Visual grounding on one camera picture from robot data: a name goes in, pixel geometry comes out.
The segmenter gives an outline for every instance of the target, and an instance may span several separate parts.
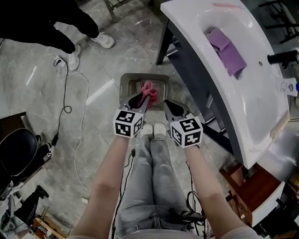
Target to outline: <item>white sink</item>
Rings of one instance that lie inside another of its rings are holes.
[[[276,80],[282,79],[279,66],[267,60],[274,53],[266,36],[239,0],[172,0],[163,3],[161,10],[208,70],[235,128],[244,166],[250,168],[270,146],[270,131],[288,111],[287,96],[275,87]],[[247,63],[241,79],[228,75],[207,40],[212,27],[232,41]]]

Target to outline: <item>person's leg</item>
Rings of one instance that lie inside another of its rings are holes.
[[[71,40],[49,23],[43,23],[35,27],[30,26],[30,28],[19,29],[18,31],[15,28],[6,28],[1,33],[1,36],[18,42],[38,43],[48,47],[55,47],[68,54],[75,50],[75,45]]]
[[[78,7],[75,0],[60,1],[59,8],[54,10],[52,18],[55,21],[75,26],[90,38],[96,38],[99,35],[98,25]]]
[[[140,140],[133,171],[116,215],[116,235],[123,237],[140,229],[150,229],[151,214],[155,212],[152,187],[152,158],[150,141],[152,135],[144,135]]]
[[[44,197],[49,197],[48,193],[40,185],[37,185],[36,190],[26,198],[22,203],[22,207],[15,211],[14,215],[27,225],[31,226],[33,219],[35,218],[38,200],[39,198],[43,199]]]
[[[64,0],[59,5],[59,9],[54,11],[53,16],[56,21],[75,26],[81,33],[104,48],[108,49],[113,46],[114,39],[104,33],[99,33],[98,25],[78,7],[74,0]]]
[[[169,209],[188,211],[186,198],[171,164],[169,150],[165,141],[166,126],[156,123],[155,138],[150,143],[153,159],[153,191],[163,229],[186,231],[187,226],[173,220]]]
[[[153,158],[153,191],[157,205],[186,210],[186,198],[173,171],[165,134],[155,133],[151,141],[150,151]]]
[[[36,135],[36,141],[37,141],[37,145],[39,146],[41,144],[41,142],[43,141],[44,139],[44,134],[43,133],[40,133],[40,134],[37,134]]]

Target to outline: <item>black pants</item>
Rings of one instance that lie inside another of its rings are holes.
[[[40,194],[36,191],[31,193],[31,195],[23,202],[22,207],[14,212],[14,215],[25,222],[28,226],[33,224],[33,219],[36,216],[39,196]]]
[[[75,45],[54,22],[75,26],[90,38],[99,35],[98,26],[74,0],[7,1],[0,10],[0,37],[18,42],[39,43],[72,53]]]

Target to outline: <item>gray tile floor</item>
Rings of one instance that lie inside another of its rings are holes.
[[[146,3],[147,1],[133,0],[118,8],[115,13],[120,21],[116,24],[112,22],[102,0],[86,1],[80,6],[95,20],[100,30],[115,39],[115,46],[111,49],[102,48],[73,26],[55,24],[74,43],[81,45],[77,72],[84,75],[90,84],[82,145],[77,154],[78,174],[88,187],[114,139],[112,117],[119,107],[122,74],[135,72],[169,75],[173,80],[173,99],[186,103],[195,114],[199,114],[192,97],[168,59],[164,60],[163,65],[155,65],[163,24],[148,9]],[[3,84],[10,114],[26,111],[34,132],[44,132],[49,141],[57,131],[64,93],[64,81],[57,78],[57,68],[53,67],[56,55],[67,59],[64,52],[39,44],[5,40],[0,49],[0,83]],[[66,103],[72,106],[72,113],[62,115],[55,156],[21,190],[26,198],[37,184],[42,185],[50,197],[40,200],[37,212],[40,213],[42,208],[49,206],[51,215],[73,225],[86,206],[81,202],[81,197],[89,196],[89,191],[77,179],[73,163],[75,149],[80,143],[80,123],[86,89],[86,81],[78,74],[69,78]],[[148,111],[146,121],[166,123],[166,118],[164,112]],[[191,185],[184,152],[169,137],[167,141],[175,173],[187,194]],[[136,145],[138,141],[130,143],[128,154]],[[206,136],[201,150],[224,191],[228,192],[228,186],[218,170],[227,161],[232,162],[233,157]]]

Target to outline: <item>light blue jeans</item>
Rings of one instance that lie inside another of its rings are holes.
[[[187,231],[175,224],[169,209],[188,210],[164,137],[145,135],[116,216],[116,237],[144,229]]]

